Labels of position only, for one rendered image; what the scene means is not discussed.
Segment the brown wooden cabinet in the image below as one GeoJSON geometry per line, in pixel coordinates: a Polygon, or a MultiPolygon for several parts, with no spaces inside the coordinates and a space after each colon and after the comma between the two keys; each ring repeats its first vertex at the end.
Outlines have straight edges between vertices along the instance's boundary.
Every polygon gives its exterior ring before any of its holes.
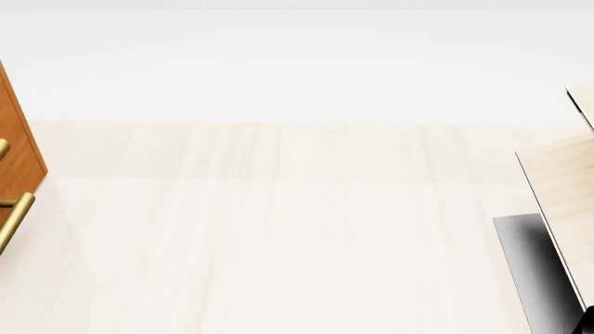
{"type": "Polygon", "coordinates": [[[1,62],[0,139],[9,144],[8,152],[0,160],[0,199],[15,200],[25,192],[33,194],[48,170],[1,62]]]}

